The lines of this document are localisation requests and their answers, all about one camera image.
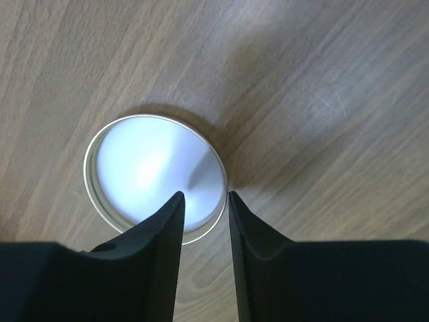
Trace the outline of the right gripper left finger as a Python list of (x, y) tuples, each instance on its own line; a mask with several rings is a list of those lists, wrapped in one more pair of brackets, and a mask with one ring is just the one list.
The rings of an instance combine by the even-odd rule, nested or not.
[(1, 244), (2, 321), (171, 321), (185, 198), (89, 252)]

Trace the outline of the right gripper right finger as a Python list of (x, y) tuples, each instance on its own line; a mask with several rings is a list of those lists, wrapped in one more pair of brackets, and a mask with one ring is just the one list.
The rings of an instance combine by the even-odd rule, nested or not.
[(240, 321), (427, 321), (428, 243), (292, 241), (229, 193)]

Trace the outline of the white round lid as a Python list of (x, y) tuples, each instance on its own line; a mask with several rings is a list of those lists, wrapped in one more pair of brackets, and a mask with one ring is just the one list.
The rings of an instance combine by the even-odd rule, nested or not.
[(227, 173), (215, 147), (186, 123), (156, 114), (122, 117), (98, 131), (83, 179), (93, 207), (119, 233), (180, 191), (187, 245), (211, 232), (227, 206)]

